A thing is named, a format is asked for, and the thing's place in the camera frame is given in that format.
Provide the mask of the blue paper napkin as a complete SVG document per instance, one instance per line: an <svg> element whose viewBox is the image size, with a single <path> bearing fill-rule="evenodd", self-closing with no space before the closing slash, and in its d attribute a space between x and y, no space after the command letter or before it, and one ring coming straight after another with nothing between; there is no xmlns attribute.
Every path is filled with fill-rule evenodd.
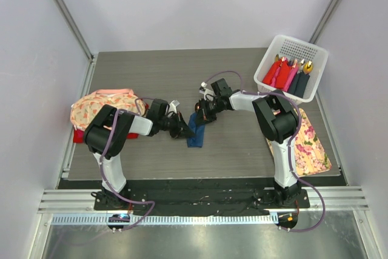
<svg viewBox="0 0 388 259"><path fill-rule="evenodd" d="M205 125L197 126L195 118L197 114L194 112L189 118L188 127L195 134L194 137L187 138L187 147L189 148L202 148L204 143Z"/></svg>

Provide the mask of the rose gold spoon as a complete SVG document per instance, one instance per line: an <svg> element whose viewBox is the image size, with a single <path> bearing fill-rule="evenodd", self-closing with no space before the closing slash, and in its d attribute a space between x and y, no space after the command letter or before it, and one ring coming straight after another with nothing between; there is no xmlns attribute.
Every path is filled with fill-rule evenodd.
<svg viewBox="0 0 388 259"><path fill-rule="evenodd" d="M201 108L199 103L195 104L195 112L198 112L198 110Z"/></svg>

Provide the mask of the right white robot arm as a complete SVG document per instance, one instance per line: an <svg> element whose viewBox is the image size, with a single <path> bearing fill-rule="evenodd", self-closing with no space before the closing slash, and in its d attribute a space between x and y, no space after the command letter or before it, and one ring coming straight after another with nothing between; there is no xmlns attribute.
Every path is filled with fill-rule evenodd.
<svg viewBox="0 0 388 259"><path fill-rule="evenodd" d="M216 120L216 115L226 110L252 112L259 128L270 141L275 163L273 200L280 207L290 206L301 193L301 183L295 172L295 138L301 125L301 114L279 90L268 95L232 90L224 78L205 83L203 94L195 106L195 124L202 126Z"/></svg>

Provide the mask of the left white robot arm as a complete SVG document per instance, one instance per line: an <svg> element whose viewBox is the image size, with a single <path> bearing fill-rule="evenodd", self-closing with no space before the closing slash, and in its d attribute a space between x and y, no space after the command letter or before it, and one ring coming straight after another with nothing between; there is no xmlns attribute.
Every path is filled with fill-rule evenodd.
<svg viewBox="0 0 388 259"><path fill-rule="evenodd" d="M152 101L145 116L124 109L104 105L84 132L84 142L98 162L102 188L92 196L99 204L117 210L129 203L127 180L122 171L121 151L130 133L154 136L166 131L172 138L193 138L195 133L182 117L182 113L168 111L163 99Z"/></svg>

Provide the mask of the red rolled napkin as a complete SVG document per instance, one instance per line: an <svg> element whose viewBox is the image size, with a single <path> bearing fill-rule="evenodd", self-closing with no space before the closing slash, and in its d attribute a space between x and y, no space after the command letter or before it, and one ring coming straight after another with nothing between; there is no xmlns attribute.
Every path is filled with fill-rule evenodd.
<svg viewBox="0 0 388 259"><path fill-rule="evenodd" d="M263 83L283 90L291 69L287 59L275 61L263 78Z"/></svg>

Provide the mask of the pink rolled napkin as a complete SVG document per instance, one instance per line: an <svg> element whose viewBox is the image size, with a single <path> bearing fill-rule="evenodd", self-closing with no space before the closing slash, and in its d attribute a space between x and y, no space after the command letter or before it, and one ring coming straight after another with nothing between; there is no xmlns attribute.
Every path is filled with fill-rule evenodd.
<svg viewBox="0 0 388 259"><path fill-rule="evenodd" d="M288 91L293 77L298 71L298 66L282 65L275 73L270 85L284 92Z"/></svg>

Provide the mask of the red napkin stack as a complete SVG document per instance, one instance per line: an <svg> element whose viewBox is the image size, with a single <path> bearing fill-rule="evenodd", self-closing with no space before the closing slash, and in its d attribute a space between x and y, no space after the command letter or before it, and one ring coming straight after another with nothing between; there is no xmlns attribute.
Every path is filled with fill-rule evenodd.
<svg viewBox="0 0 388 259"><path fill-rule="evenodd" d="M102 109L104 105L110 105L117 109L127 110L129 112L145 114L149 105L143 101L139 103L139 109L137 110L134 101L78 101L72 105L70 121L73 124L73 142L82 143L84 141L83 134L87 126L91 123L92 119Z"/></svg>

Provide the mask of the dark blue rolled napkin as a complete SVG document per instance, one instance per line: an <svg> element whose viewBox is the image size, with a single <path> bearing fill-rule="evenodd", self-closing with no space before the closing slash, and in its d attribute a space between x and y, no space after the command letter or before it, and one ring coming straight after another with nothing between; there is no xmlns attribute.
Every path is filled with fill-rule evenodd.
<svg viewBox="0 0 388 259"><path fill-rule="evenodd" d="M309 74L306 74L304 72L301 72L299 74L298 82L296 84L295 93L294 93L295 96L299 98L303 98L304 92L307 87L307 83L309 82L309 78L310 78Z"/></svg>

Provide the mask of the floral mesh laundry bag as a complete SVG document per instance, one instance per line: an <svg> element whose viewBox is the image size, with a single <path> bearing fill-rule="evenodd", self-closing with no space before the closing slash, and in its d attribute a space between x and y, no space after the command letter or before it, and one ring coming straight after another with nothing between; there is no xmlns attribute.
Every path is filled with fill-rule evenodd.
<svg viewBox="0 0 388 259"><path fill-rule="evenodd" d="M138 98L132 89L100 89L72 105L70 122L75 130L85 131L104 105L116 107L144 116L147 104Z"/></svg>

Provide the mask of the white plastic basket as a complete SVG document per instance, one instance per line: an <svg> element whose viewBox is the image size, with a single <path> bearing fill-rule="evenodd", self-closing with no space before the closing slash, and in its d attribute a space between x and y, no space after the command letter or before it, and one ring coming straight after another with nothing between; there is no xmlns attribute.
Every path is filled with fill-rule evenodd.
<svg viewBox="0 0 388 259"><path fill-rule="evenodd" d="M286 96L293 99L297 105L311 102L314 99L329 57L327 50L291 36L276 35L253 75L253 80L256 82L259 92L274 90L273 87L264 84L262 80L275 62L275 55L284 56L287 59L296 58L297 60L305 59L305 61L312 61L313 70L310 73L303 97L300 98L286 93Z"/></svg>

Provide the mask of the floral tray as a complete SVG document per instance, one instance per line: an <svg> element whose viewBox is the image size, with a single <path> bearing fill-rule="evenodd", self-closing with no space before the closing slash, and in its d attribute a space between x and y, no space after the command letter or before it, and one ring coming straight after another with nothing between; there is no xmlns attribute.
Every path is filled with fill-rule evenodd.
<svg viewBox="0 0 388 259"><path fill-rule="evenodd" d="M302 122L295 138L295 172L300 177L327 172L332 168L329 157L305 111L299 111Z"/></svg>

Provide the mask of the gold spoon in basket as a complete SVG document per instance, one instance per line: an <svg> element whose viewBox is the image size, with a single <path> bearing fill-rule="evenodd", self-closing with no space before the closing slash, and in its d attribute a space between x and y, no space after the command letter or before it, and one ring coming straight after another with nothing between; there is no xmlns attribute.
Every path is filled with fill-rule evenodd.
<svg viewBox="0 0 388 259"><path fill-rule="evenodd" d="M304 74L308 75L312 72L312 70L313 70L313 62L312 61L305 62L303 67Z"/></svg>

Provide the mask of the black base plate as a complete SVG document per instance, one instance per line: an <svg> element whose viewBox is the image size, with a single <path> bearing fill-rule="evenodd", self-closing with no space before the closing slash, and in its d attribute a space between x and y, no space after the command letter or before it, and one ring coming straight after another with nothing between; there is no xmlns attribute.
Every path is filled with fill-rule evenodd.
<svg viewBox="0 0 388 259"><path fill-rule="evenodd" d="M305 189L286 198L272 178L129 180L120 200L106 190L92 192L95 210L135 215L209 217L265 215L275 209L307 209Z"/></svg>

